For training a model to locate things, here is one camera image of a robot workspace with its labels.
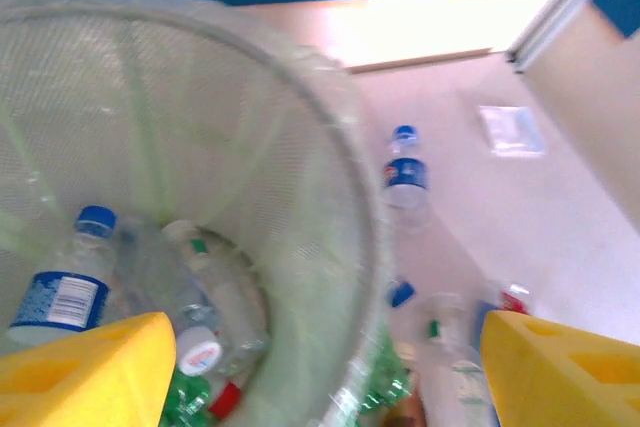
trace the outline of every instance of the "barcode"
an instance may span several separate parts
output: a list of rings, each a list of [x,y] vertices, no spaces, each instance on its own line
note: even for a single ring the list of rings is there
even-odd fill
[[[87,280],[63,277],[58,285],[47,321],[86,327],[98,286]]]

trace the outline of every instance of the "mesh trash can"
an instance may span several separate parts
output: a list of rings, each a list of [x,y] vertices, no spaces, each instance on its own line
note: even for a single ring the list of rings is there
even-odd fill
[[[333,63],[209,1],[0,0],[0,152],[3,328],[83,205],[192,219],[267,293],[273,345],[225,425],[352,418],[390,242]]]

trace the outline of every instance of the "trash can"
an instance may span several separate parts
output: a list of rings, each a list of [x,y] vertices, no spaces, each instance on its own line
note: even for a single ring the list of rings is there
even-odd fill
[[[392,270],[357,111],[333,62],[214,2],[0,0],[2,327],[82,206],[192,219],[267,293],[273,345],[225,425],[349,422]]]

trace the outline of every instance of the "white floor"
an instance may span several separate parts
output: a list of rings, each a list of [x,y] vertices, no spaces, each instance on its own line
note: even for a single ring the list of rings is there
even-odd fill
[[[435,215],[398,238],[399,270],[421,297],[454,291],[471,306],[483,276],[508,278],[531,289],[536,315],[640,344],[640,237],[502,56],[355,81],[380,166],[395,125],[415,121],[423,136]],[[548,154],[493,157],[479,105],[532,108]],[[409,328],[395,319],[396,335]]]

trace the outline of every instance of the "blue bottle cap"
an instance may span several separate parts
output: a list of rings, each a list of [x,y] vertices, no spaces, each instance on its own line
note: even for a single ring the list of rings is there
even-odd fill
[[[413,125],[400,125],[393,131],[393,140],[418,140],[418,130]]]
[[[75,228],[77,232],[109,237],[116,226],[116,219],[116,214],[111,209],[101,205],[88,205],[80,211]]]
[[[387,293],[387,301],[395,309],[413,297],[415,293],[416,289],[413,288],[413,285],[403,278],[398,278],[394,280]]]

